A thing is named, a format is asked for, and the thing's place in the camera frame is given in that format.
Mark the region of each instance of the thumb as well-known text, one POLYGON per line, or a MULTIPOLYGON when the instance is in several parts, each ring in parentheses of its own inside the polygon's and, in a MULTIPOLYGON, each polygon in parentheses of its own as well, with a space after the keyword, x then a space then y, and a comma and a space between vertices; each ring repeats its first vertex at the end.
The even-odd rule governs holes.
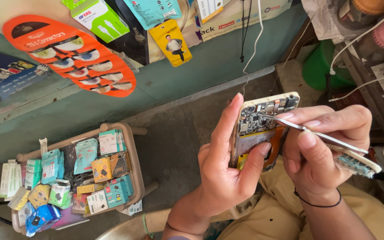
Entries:
POLYGON ((262 173, 264 165, 264 157, 272 147, 270 143, 261 143, 255 146, 248 154, 241 172, 239 173, 239 181, 243 187, 253 183, 256 184, 262 173))

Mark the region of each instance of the wrist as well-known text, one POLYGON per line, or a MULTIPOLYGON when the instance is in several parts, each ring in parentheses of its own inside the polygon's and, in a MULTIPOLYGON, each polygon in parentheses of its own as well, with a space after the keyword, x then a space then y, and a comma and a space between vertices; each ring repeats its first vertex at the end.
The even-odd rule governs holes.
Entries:
POLYGON ((340 194, 337 191, 337 188, 325 190, 319 193, 307 191, 301 188, 296 188, 296 192, 306 202, 319 206, 332 206, 334 204, 337 204, 340 199, 340 194))

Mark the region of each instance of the right hand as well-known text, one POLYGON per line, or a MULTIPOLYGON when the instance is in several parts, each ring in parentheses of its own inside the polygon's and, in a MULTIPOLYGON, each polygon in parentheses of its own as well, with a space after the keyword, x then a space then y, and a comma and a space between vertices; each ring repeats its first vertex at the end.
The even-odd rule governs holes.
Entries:
MULTIPOLYGON (((277 117, 361 149, 370 145, 371 112, 361 105, 338 112, 328 106, 297 108, 277 117)), ((316 205, 338 202, 336 188, 353 172, 334 164, 332 151, 317 135, 290 129, 283 149, 285 171, 303 199, 316 205)))

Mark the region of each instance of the black wrist band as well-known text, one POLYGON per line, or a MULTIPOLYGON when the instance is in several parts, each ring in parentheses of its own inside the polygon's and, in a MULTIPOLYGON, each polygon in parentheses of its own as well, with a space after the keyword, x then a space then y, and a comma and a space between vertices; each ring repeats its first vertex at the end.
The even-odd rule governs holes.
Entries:
POLYGON ((308 203, 307 201, 305 201, 304 199, 302 199, 302 198, 299 196, 299 193, 296 191, 296 188, 294 188, 294 194, 295 194, 297 197, 299 197, 302 201, 304 201, 306 204, 311 205, 312 207, 317 207, 317 208, 332 208, 332 207, 335 207, 335 206, 339 205, 340 202, 342 201, 342 194, 340 193, 340 191, 339 191, 338 188, 336 188, 336 189, 337 189, 337 191, 339 192, 340 199, 339 199, 339 202, 338 202, 338 203, 336 203, 336 204, 334 204, 334 205, 331 205, 331 206, 319 206, 319 205, 313 205, 313 204, 308 203))

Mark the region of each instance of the opened smartphone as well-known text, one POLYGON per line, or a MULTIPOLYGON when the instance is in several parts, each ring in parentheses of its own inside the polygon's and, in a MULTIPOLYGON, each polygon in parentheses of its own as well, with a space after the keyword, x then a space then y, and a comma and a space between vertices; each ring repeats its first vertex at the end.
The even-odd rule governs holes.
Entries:
POLYGON ((229 167, 242 169, 250 151, 262 142, 269 142, 272 148, 264 158, 262 172, 270 172, 275 166, 288 127, 278 124, 276 120, 267 119, 264 115, 276 116, 289 112, 297 107, 299 99, 296 92, 289 92, 244 102, 233 129, 229 167))

